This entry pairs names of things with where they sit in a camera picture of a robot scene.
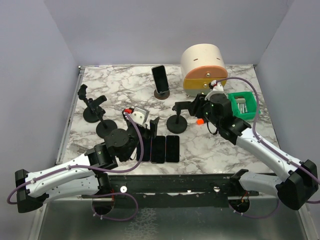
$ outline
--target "light purple wall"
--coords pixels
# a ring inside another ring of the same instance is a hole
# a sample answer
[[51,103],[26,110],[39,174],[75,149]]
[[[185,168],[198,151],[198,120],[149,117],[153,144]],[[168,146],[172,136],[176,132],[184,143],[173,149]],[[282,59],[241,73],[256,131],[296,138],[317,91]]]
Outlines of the light purple wall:
[[0,1],[0,33],[0,239],[25,240],[34,214],[6,198],[15,171],[54,165],[78,65],[42,0]]
[[257,64],[293,0],[45,0],[81,65],[178,64],[194,44]]
[[[320,175],[319,12],[319,0],[295,0],[256,72],[280,147],[314,161]],[[311,214],[320,234],[320,205]]]

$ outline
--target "green container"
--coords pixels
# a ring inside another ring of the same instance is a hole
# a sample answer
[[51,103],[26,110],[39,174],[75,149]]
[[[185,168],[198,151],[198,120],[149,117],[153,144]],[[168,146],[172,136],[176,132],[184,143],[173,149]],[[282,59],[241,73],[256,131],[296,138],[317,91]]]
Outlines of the green container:
[[[236,102],[237,98],[244,98],[246,104],[246,113],[241,113],[238,104]],[[243,119],[243,120],[251,120],[255,118],[256,110],[257,110],[257,102],[252,92],[250,91],[243,91],[243,92],[234,92],[228,94],[228,99],[231,101],[231,107],[233,115]]]

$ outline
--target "beige cylinder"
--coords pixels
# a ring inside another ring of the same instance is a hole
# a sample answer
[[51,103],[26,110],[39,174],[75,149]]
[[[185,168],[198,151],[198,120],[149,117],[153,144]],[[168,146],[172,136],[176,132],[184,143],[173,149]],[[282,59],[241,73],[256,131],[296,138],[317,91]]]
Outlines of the beige cylinder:
[[220,50],[213,44],[197,44],[184,51],[181,57],[183,88],[190,96],[210,91],[209,83],[228,77]]

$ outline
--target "smartphone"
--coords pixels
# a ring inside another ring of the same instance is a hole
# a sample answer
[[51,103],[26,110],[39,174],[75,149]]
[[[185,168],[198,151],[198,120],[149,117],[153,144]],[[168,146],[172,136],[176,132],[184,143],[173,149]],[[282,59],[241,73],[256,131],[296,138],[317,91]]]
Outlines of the smartphone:
[[[143,141],[143,157],[142,162],[150,162],[151,159],[151,138],[145,139],[142,138]],[[136,160],[139,161],[141,155],[141,147],[140,142],[138,146],[136,147]]]
[[155,82],[156,91],[158,94],[163,94],[169,91],[169,84],[165,66],[155,66],[152,69],[153,80]]
[[167,163],[178,163],[180,160],[180,138],[179,136],[166,136],[165,161]]
[[164,164],[166,161],[166,137],[156,136],[151,140],[151,162]]

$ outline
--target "marble tabletop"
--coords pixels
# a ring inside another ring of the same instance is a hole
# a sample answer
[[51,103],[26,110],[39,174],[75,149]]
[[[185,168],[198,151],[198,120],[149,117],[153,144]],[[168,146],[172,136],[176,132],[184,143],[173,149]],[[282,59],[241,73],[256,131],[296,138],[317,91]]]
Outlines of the marble tabletop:
[[[170,97],[166,100],[156,99],[152,67],[152,65],[88,66],[85,69],[82,83],[88,86],[88,98],[96,99],[101,95],[107,97],[107,101],[101,105],[106,111],[104,119],[114,120],[118,128],[127,129],[121,114],[124,108],[143,107],[149,110],[147,123],[150,119],[160,117],[158,135],[172,135],[166,128],[166,121],[168,117],[175,114],[172,111],[173,105],[179,101],[193,101],[194,97],[187,97],[183,90],[180,66],[165,65]],[[226,68],[229,77],[242,77],[254,85],[261,102],[261,114],[256,129],[268,141],[278,146],[254,67],[252,65],[227,65]],[[239,80],[229,80],[224,90],[226,93],[252,92],[246,83]],[[82,114],[85,108],[85,103],[77,100],[66,150],[62,157],[64,163],[76,158],[86,149],[103,142],[103,139],[96,134],[98,122],[87,123],[83,119]],[[187,110],[183,110],[181,115],[186,118],[188,127],[185,132],[179,134],[180,162],[164,164],[142,162],[138,168],[127,174],[219,174],[236,173],[240,169],[248,169],[256,173],[271,172],[265,164],[249,152],[234,146],[219,135],[211,135],[205,124],[197,125],[197,119],[189,116]],[[212,132],[215,131],[213,125],[210,124],[209,127]],[[128,169],[136,163],[136,160],[119,162],[119,167],[116,169]]]

